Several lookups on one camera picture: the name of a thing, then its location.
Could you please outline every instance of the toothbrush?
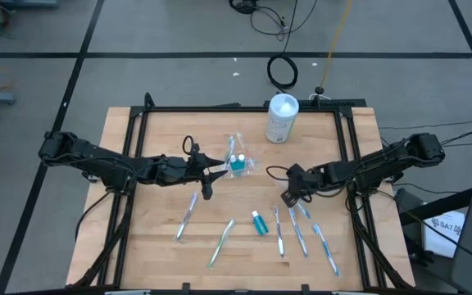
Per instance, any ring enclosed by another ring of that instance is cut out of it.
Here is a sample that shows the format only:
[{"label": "toothbrush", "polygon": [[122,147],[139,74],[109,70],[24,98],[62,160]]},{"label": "toothbrush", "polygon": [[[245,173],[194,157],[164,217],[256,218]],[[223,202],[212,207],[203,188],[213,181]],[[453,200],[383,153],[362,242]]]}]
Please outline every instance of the toothbrush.
[{"label": "toothbrush", "polygon": [[223,234],[220,237],[220,242],[218,243],[218,246],[216,247],[216,250],[212,254],[211,261],[209,261],[209,268],[212,270],[214,268],[214,261],[216,261],[216,257],[218,256],[218,253],[220,253],[221,246],[223,246],[224,241],[227,239],[229,236],[229,231],[234,227],[234,219],[231,219],[229,221],[229,224],[223,231]]},{"label": "toothbrush", "polygon": [[296,223],[296,213],[294,212],[294,209],[292,208],[289,208],[288,212],[291,215],[291,221],[293,222],[294,230],[296,231],[296,235],[298,236],[298,241],[300,241],[300,245],[302,245],[303,256],[307,258],[309,257],[309,252],[307,252],[307,247],[305,245],[305,240],[302,237],[302,232],[300,231],[300,228],[298,227],[298,224]]},{"label": "toothbrush", "polygon": [[300,202],[296,203],[296,205],[298,206],[298,209],[300,209],[300,211],[303,213],[303,215],[307,217],[307,219],[311,218],[311,214],[309,214],[309,211]]},{"label": "toothbrush", "polygon": [[276,216],[276,232],[278,233],[278,249],[279,249],[279,255],[284,258],[284,240],[282,239],[282,231],[281,228],[279,227],[279,213],[278,213],[278,207],[272,206],[272,210],[275,212]]},{"label": "toothbrush", "polygon": [[319,226],[318,224],[313,224],[313,225],[312,225],[312,230],[315,231],[315,234],[317,234],[317,235],[320,236],[321,242],[324,244],[325,254],[327,254],[327,258],[329,259],[329,263],[330,263],[331,266],[333,267],[334,274],[335,274],[336,276],[340,276],[340,270],[339,270],[338,267],[336,266],[336,263],[334,263],[334,259],[333,259],[333,257],[331,256],[331,251],[329,250],[329,245],[327,244],[327,241],[325,240],[324,235],[321,233],[320,226]]},{"label": "toothbrush", "polygon": [[176,241],[178,241],[181,238],[181,235],[184,232],[185,225],[187,225],[187,222],[188,222],[188,218],[193,213],[193,208],[194,208],[194,204],[196,204],[196,200],[197,200],[197,193],[194,192],[192,201],[190,202],[190,206],[188,207],[188,210],[187,210],[187,214],[185,214],[184,220],[179,224],[178,233],[176,234],[176,237],[175,237]]}]

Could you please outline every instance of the clear plastic bag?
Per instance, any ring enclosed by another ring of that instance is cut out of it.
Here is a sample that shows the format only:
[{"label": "clear plastic bag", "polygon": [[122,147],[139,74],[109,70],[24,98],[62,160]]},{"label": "clear plastic bag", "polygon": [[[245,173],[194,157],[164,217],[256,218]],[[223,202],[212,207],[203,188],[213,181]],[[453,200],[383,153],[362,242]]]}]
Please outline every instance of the clear plastic bag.
[{"label": "clear plastic bag", "polygon": [[260,162],[252,156],[245,146],[241,133],[229,135],[227,146],[224,170],[228,172],[224,178],[252,175],[260,169]]}]

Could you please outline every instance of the small toothpaste tube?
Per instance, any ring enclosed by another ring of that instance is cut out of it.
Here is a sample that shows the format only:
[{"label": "small toothpaste tube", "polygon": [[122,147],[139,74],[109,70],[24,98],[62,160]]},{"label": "small toothpaste tube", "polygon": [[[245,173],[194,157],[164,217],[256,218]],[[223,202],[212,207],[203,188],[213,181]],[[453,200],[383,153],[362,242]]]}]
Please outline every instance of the small toothpaste tube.
[{"label": "small toothpaste tube", "polygon": [[260,216],[258,211],[252,212],[252,221],[254,222],[254,226],[256,227],[256,231],[260,236],[269,233],[269,229],[267,229],[267,225],[263,218]]}]

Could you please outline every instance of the black cable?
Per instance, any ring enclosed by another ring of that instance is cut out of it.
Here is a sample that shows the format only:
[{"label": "black cable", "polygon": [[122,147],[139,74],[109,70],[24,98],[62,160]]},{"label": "black cable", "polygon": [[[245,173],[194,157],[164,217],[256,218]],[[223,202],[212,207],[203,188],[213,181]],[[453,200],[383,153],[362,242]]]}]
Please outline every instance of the black cable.
[{"label": "black cable", "polygon": [[100,202],[102,202],[109,194],[109,192],[105,193],[102,197],[100,197],[94,204],[92,204],[85,212],[83,212],[83,215],[79,218],[78,224],[75,226],[75,236],[74,240],[78,239],[78,233],[79,233],[79,227],[81,226],[81,222],[85,218],[85,216],[95,207],[97,206]]},{"label": "black cable", "polygon": [[[296,15],[296,8],[297,8],[297,5],[298,5],[298,0],[294,0],[294,9],[293,9],[293,17],[291,19],[291,24],[294,23],[294,16]],[[294,85],[296,84],[297,80],[298,80],[298,68],[296,66],[296,64],[294,63],[294,61],[288,57],[285,56],[285,51],[287,50],[287,46],[288,46],[288,41],[291,39],[291,33],[293,31],[293,27],[292,26],[289,26],[289,31],[288,31],[288,34],[287,34],[287,41],[285,41],[285,46],[284,46],[284,50],[278,54],[278,55],[274,55],[272,56],[269,61],[267,62],[267,76],[269,77],[269,80],[270,82],[281,92],[285,93],[284,89],[291,89],[292,87],[294,87]],[[294,76],[293,76],[293,80],[289,83],[286,83],[286,84],[283,84],[283,83],[280,83],[278,82],[275,78],[273,78],[272,76],[272,73],[270,72],[270,66],[272,65],[273,61],[277,60],[277,59],[283,59],[284,61],[286,61],[290,66],[291,68],[293,69],[293,73],[294,73]]]},{"label": "black cable", "polygon": [[[307,22],[307,20],[309,20],[309,17],[311,16],[312,12],[315,10],[315,7],[316,7],[316,3],[318,3],[318,0],[315,0],[314,3],[312,4],[312,8],[311,10],[309,11],[309,14],[307,14],[307,17],[305,18],[305,20],[303,20],[303,22],[296,28],[296,29],[293,29],[291,31],[291,33],[294,33],[296,32],[297,30],[301,29],[301,27],[303,27],[303,25]],[[259,7],[256,7],[256,9],[259,11],[261,8],[265,8],[267,9],[268,7],[262,7],[262,6],[259,6]],[[274,11],[274,13],[278,16],[278,18],[281,20],[281,18],[279,17],[278,13],[276,13],[276,11]],[[252,15],[251,14],[251,27],[257,31],[258,33],[261,33],[261,34],[266,34],[266,35],[270,35],[270,36],[279,36],[279,35],[286,35],[288,34],[288,32],[283,32],[283,31],[280,31],[279,33],[272,33],[272,32],[265,32],[265,31],[262,31],[260,29],[258,29],[255,25],[254,25],[254,22],[252,21]],[[291,22],[290,26],[289,27],[293,27],[294,26],[294,23]]]},{"label": "black cable", "polygon": [[455,244],[456,247],[460,248],[461,250],[463,250],[464,252],[466,252],[467,254],[471,255],[472,256],[472,251],[467,249],[466,247],[463,247],[461,246],[459,243],[457,243],[455,240],[449,238],[448,236],[446,236],[445,234],[442,234],[440,233],[438,230],[436,230],[433,226],[431,225],[428,225],[427,223],[425,223],[423,220],[421,220],[420,218],[418,218],[417,216],[415,216],[414,214],[410,213],[408,209],[406,209],[404,206],[402,206],[402,204],[395,198],[393,197],[392,195],[390,195],[389,193],[386,193],[386,192],[382,192],[380,190],[376,190],[376,192],[378,193],[382,193],[383,195],[385,196],[388,196],[390,197],[392,200],[394,200],[394,202],[403,209],[403,212],[406,213],[407,215],[409,215],[412,219],[420,222],[422,225],[425,225],[427,226],[428,228],[430,228],[433,232],[435,232],[436,234],[440,235],[442,238],[445,238],[447,241]]},{"label": "black cable", "polygon": [[456,136],[455,138],[446,139],[446,140],[442,141],[440,144],[444,145],[444,144],[452,143],[452,142],[454,142],[455,140],[458,140],[458,139],[460,139],[460,138],[464,138],[464,137],[469,136],[469,135],[471,135],[471,134],[472,134],[472,131],[466,132],[466,133],[464,133],[464,134],[462,134],[462,135]]},{"label": "black cable", "polygon": [[427,128],[427,127],[441,127],[441,126],[463,125],[463,124],[471,124],[471,123],[472,123],[472,120],[470,120],[470,121],[462,121],[462,122],[454,122],[454,123],[445,123],[445,124],[435,124],[435,125],[410,126],[410,127],[379,127],[379,129],[404,130],[404,129],[419,129],[419,128]]},{"label": "black cable", "polygon": [[[268,9],[268,10],[271,10],[274,14],[277,15],[278,17],[278,20],[276,20],[272,15],[270,15],[269,13],[265,12],[262,10],[262,8],[265,8],[265,9]],[[274,36],[276,37],[276,40],[278,41],[284,41],[284,37],[285,37],[285,34],[283,34],[283,32],[285,31],[285,22],[281,19],[281,17],[278,15],[278,12],[276,12],[275,10],[273,10],[272,8],[268,8],[268,7],[260,7],[260,9],[257,9],[256,11],[260,12],[260,13],[263,13],[264,15],[268,16],[278,27],[279,27],[279,32],[274,34]],[[256,26],[254,26],[254,23],[252,22],[252,16],[254,15],[251,14],[251,27],[258,33],[266,33],[266,32],[263,32],[262,30],[258,29]]]},{"label": "black cable", "polygon": [[393,186],[401,186],[401,185],[410,185],[411,187],[414,187],[414,188],[423,190],[424,192],[427,192],[427,193],[436,193],[436,194],[443,194],[443,193],[451,193],[451,194],[453,194],[453,193],[459,193],[459,192],[451,192],[451,191],[446,191],[446,192],[434,192],[434,191],[429,190],[429,189],[421,188],[421,187],[419,187],[419,186],[416,185],[416,184],[393,184]]},{"label": "black cable", "polygon": [[450,147],[462,147],[462,146],[470,146],[472,143],[458,143],[458,144],[448,144],[444,145],[444,148],[450,148]]},{"label": "black cable", "polygon": [[[185,151],[185,144],[187,143],[187,139],[190,140],[190,150]],[[181,149],[184,150],[185,155],[190,155],[191,151],[193,150],[194,146],[194,138],[190,135],[185,136],[184,141],[181,143]]]},{"label": "black cable", "polygon": [[272,179],[279,180],[279,181],[288,181],[288,179],[281,179],[281,178],[279,178],[279,177],[276,177],[276,176],[272,175],[272,174],[270,173],[270,171],[269,171],[269,169],[271,169],[271,168],[281,169],[281,170],[286,170],[286,171],[288,171],[288,168],[285,168],[285,167],[282,167],[282,166],[274,166],[274,165],[268,166],[267,168],[265,168],[265,172],[266,172]]}]

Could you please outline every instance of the white object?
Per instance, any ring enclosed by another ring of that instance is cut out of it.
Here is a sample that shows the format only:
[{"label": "white object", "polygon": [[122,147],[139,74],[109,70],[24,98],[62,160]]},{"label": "white object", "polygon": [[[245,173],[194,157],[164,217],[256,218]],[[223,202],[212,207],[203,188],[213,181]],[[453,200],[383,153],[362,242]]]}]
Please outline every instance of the white object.
[{"label": "white object", "polygon": [[[444,213],[440,216],[424,220],[442,234],[445,234],[458,243],[461,230],[464,227],[465,215],[457,211]],[[422,225],[424,233],[424,250],[431,251],[436,255],[453,258],[456,245],[447,241],[441,235],[433,232],[430,228]]]},{"label": "white object", "polygon": [[265,136],[272,143],[283,143],[293,127],[300,106],[290,94],[276,94],[269,104],[269,122]]}]

